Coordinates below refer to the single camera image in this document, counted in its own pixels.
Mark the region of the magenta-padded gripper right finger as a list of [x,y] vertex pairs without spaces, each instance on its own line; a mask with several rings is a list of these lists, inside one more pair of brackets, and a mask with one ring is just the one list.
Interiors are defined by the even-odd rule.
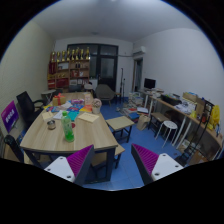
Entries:
[[145,185],[182,169],[182,166],[168,154],[156,154],[137,144],[131,145],[131,154]]

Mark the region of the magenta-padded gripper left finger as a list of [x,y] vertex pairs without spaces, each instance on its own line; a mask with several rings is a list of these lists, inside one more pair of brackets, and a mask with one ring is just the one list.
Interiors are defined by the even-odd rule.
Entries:
[[59,156],[45,171],[82,186],[94,154],[94,146],[89,145],[68,157]]

